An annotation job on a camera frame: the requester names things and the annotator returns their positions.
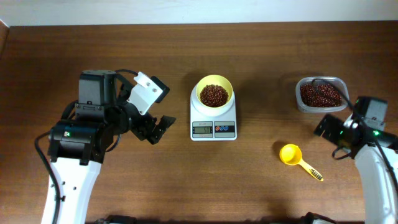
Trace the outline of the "red adzuki beans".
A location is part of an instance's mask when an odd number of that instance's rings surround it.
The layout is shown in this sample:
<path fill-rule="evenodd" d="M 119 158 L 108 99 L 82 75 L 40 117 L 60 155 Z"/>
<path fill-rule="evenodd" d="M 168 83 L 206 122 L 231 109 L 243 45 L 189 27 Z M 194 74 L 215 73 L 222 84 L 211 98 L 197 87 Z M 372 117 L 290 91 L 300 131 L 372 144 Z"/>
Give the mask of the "red adzuki beans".
<path fill-rule="evenodd" d="M 312 84 L 302 85 L 300 87 L 300 96 L 305 105 L 310 107 L 337 107 L 341 105 L 340 94 L 330 85 L 322 84 L 315 85 L 315 90 Z M 209 107 L 220 107 L 227 103 L 228 92 L 219 85 L 207 85 L 200 92 L 200 101 Z"/>

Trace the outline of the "yellow measuring scoop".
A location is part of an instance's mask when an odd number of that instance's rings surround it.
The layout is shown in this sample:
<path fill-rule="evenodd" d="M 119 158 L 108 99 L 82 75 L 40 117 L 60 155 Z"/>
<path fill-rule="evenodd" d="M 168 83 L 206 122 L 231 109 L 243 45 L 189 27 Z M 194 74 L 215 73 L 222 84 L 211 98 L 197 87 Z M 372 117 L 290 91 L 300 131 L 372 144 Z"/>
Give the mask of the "yellow measuring scoop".
<path fill-rule="evenodd" d="M 289 166 L 301 166 L 306 172 L 308 172 L 313 178 L 320 182 L 324 181 L 323 176 L 311 165 L 303 160 L 301 149 L 294 144 L 286 144 L 279 151 L 279 157 L 281 161 Z"/>

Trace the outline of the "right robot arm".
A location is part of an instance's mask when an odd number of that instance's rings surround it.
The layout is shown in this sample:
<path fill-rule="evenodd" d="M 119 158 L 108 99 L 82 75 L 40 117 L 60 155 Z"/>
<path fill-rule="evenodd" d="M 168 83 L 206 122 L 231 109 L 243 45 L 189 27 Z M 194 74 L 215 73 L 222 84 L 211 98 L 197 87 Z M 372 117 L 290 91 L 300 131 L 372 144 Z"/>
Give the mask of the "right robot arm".
<path fill-rule="evenodd" d="M 388 103 L 360 96 L 345 120 L 326 114 L 314 130 L 337 146 L 334 159 L 352 158 L 360 174 L 366 223 L 397 223 L 397 135 L 385 132 Z M 337 158 L 338 150 L 346 155 Z"/>

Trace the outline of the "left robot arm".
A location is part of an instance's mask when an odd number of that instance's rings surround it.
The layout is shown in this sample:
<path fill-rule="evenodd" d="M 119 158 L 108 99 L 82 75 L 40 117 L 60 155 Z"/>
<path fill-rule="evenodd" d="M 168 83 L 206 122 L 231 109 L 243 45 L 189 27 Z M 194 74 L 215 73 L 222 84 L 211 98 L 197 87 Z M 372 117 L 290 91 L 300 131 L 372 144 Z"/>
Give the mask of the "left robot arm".
<path fill-rule="evenodd" d="M 84 223 L 91 191 L 106 153 L 116 148 L 124 133 L 157 144 L 174 117 L 157 119 L 148 110 L 160 103 L 169 87 L 157 77 L 131 71 L 131 83 L 120 70 L 84 70 L 78 99 L 64 110 L 60 121 L 44 133 L 46 154 L 35 139 L 35 149 L 49 173 L 42 223 Z"/>

